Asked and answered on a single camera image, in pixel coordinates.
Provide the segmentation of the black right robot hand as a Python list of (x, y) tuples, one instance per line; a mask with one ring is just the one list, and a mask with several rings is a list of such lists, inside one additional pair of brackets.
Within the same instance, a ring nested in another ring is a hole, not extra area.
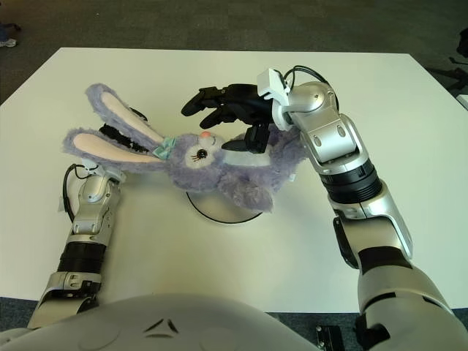
[(265, 152), (273, 123), (272, 102), (257, 93), (256, 85), (234, 83), (224, 88), (200, 88), (181, 109), (184, 116), (193, 116), (206, 108), (213, 111), (201, 122), (202, 129), (237, 120), (249, 126), (242, 140), (231, 140), (222, 145), (228, 151)]

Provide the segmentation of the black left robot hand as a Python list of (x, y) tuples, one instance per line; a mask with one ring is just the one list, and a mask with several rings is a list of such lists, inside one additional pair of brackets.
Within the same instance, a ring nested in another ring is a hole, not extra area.
[(138, 153), (152, 153), (158, 142), (135, 127), (148, 125), (148, 119), (139, 111), (125, 106), (110, 109), (105, 105), (93, 106), (93, 111), (105, 122), (99, 131), (120, 146)]

